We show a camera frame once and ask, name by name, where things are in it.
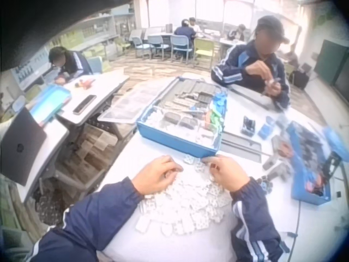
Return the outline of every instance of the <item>student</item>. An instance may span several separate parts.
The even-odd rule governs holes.
[[[240,40],[240,41],[245,41],[245,36],[244,36],[244,31],[245,31],[246,27],[241,24],[238,26],[238,28],[236,30],[230,30],[230,32],[228,33],[228,40]]]
[[[211,77],[221,85],[237,84],[259,93],[265,91],[278,109],[287,109],[290,87],[275,52],[281,43],[288,42],[281,22],[274,16],[264,16],[258,20],[255,40],[230,48],[212,69]]]
[[[288,60],[288,64],[294,66],[295,68],[298,68],[299,67],[298,56],[294,52],[295,49],[296,49],[296,44],[294,43],[290,46],[290,51],[285,54],[285,57]]]
[[[210,165],[215,181],[233,197],[232,210],[238,223],[231,231],[231,241],[237,261],[278,261],[283,253],[280,244],[284,243],[260,185],[231,158],[215,156],[202,161]],[[164,177],[170,170],[174,171]],[[181,171],[183,168],[170,156],[162,156],[146,165],[134,179],[127,177],[85,197],[65,211],[63,228],[47,232],[26,261],[98,261],[96,251],[109,244],[144,196],[164,190]]]
[[[85,56],[80,52],[69,51],[62,46],[56,46],[50,50],[49,61],[61,68],[56,79],[56,83],[59,85],[81,75],[92,75],[91,67]]]
[[[195,19],[194,17],[189,18],[189,23],[190,23],[189,26],[190,26],[192,29],[194,29],[194,31],[195,31],[196,33],[200,33],[200,32],[201,32],[200,26],[198,26],[198,25],[195,24],[195,23],[196,23],[196,19]]]
[[[192,47],[192,41],[195,38],[196,32],[194,31],[194,29],[189,27],[189,20],[188,19],[182,20],[182,26],[178,27],[175,30],[174,34],[175,35],[184,35],[184,36],[188,37],[188,39],[189,39],[189,46],[179,46],[179,48],[186,49],[186,48]],[[179,54],[181,54],[183,57],[186,56],[185,51],[181,51]]]

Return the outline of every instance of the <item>green board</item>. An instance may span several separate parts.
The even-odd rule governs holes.
[[[324,40],[314,71],[330,85],[333,85],[347,58],[348,47]]]

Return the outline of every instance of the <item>black laptop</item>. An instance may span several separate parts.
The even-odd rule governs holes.
[[[46,133],[30,112],[23,108],[1,140],[1,174],[26,185],[32,165],[46,139]]]

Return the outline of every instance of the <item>dark cap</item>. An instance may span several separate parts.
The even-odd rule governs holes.
[[[269,29],[271,36],[281,42],[288,44],[290,40],[285,37],[285,31],[282,23],[273,15],[266,15],[258,19],[257,27]]]

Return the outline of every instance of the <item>black phone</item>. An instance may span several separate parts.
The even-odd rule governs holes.
[[[88,95],[74,110],[73,113],[76,115],[81,114],[81,112],[96,98],[94,94]]]

